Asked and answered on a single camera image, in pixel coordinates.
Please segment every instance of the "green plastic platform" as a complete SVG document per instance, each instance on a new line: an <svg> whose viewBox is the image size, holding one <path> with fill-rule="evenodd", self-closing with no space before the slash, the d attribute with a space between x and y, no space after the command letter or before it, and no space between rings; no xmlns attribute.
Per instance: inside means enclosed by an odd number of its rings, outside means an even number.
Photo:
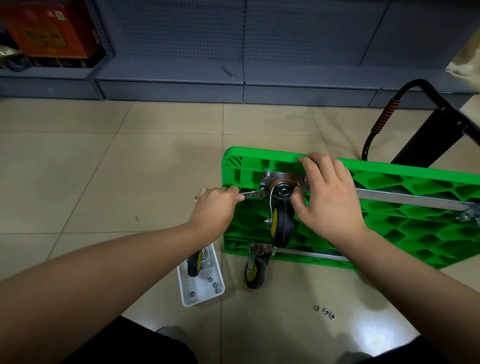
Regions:
<svg viewBox="0 0 480 364"><path fill-rule="evenodd" d="M298 157L305 154L234 146L222 159L223 186L241 191L260 188L265 170L304 175ZM413 195L442 193L460 201L480 202L480 175L342 159L353 179L368 190L393 187ZM441 269L480 253L480 227L475 220L461 222L458 211L360 200L367 226L392 244L428 265ZM227 253L248 255L248 243L269 243L269 199L247 198L237 204L232 223L224 234ZM303 225L297 216L287 249L321 252L335 249ZM277 253L272 259L355 269L351 262Z"/></svg>

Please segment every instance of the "left hand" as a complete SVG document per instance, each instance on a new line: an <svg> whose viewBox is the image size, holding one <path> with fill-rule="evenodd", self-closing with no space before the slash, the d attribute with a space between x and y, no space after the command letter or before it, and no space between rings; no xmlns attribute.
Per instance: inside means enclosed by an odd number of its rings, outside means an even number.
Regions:
<svg viewBox="0 0 480 364"><path fill-rule="evenodd" d="M237 186L220 188L202 188L197 196L197 203L192 216L188 221L209 237L213 242L228 228L232 219L235 205L243 201L245 196L239 194Z"/></svg>

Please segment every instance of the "red spring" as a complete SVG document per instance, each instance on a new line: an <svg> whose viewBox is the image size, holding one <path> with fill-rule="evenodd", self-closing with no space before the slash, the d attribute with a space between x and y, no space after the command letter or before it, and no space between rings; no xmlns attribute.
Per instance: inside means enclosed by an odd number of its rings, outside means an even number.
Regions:
<svg viewBox="0 0 480 364"><path fill-rule="evenodd" d="M395 98L390 99L387 107L382 111L382 114L378 117L378 120L373 125L371 130L372 133L378 134L382 130L382 128L385 126L388 119L390 119L390 116L392 116L399 103L400 100L397 100Z"/></svg>

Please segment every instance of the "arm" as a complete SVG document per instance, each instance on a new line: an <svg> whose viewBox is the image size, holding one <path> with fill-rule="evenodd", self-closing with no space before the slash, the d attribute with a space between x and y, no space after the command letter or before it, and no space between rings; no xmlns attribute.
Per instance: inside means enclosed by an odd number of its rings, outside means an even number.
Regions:
<svg viewBox="0 0 480 364"><path fill-rule="evenodd" d="M56 363L78 349L221 236L244 199L238 191L203 188L183 225L92 245L0 282L0 363Z"/></svg>
<svg viewBox="0 0 480 364"><path fill-rule="evenodd" d="M480 293L400 250L363 222L350 172L318 153L300 158L310 184L299 219L330 241L452 363L480 362Z"/></svg>

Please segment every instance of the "red box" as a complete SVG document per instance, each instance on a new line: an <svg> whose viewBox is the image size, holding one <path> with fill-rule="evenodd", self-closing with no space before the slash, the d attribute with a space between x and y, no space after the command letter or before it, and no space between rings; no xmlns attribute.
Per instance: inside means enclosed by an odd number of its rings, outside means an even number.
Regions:
<svg viewBox="0 0 480 364"><path fill-rule="evenodd" d="M83 0L2 2L0 17L30 57L89 58L101 48Z"/></svg>

